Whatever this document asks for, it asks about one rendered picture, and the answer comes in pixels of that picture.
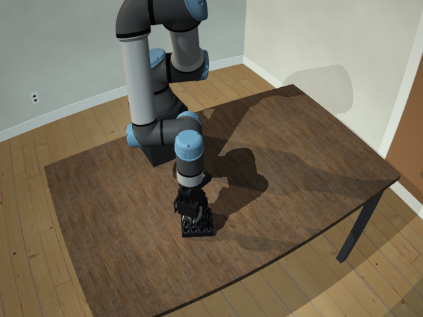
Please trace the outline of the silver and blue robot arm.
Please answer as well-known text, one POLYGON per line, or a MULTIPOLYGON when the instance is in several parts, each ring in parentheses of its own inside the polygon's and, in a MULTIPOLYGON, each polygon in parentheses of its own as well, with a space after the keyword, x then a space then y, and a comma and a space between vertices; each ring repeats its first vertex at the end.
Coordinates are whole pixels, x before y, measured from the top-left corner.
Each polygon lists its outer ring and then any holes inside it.
POLYGON ((157 116, 167 114, 176 105, 167 83, 207 79, 208 52, 200 48, 198 35, 199 24, 207 18, 206 0, 125 0, 116 19, 132 119, 126 130, 128 145, 174 145, 178 182, 189 188, 203 181, 198 191, 212 180, 212 174, 203 171, 204 140, 199 115, 185 111, 177 119, 159 121, 157 116), (169 30, 174 52, 149 50, 151 25, 158 24, 169 30))

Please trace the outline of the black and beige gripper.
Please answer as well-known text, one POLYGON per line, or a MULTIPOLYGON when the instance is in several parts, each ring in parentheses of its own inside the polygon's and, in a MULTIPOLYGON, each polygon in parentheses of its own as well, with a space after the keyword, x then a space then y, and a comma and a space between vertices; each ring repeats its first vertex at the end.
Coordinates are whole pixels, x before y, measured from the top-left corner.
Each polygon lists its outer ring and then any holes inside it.
POLYGON ((183 215, 183 221, 188 217, 190 221, 194 218, 193 224, 195 221, 197 223, 207 209, 208 198, 206 197, 206 193, 202 189, 197 191, 202 184, 203 181, 197 186, 187 188, 178 183, 180 187, 178 189, 178 195, 174 200, 174 212, 176 213, 178 210, 178 214, 183 215), (177 204, 177 206, 175 206, 175 204, 177 204))

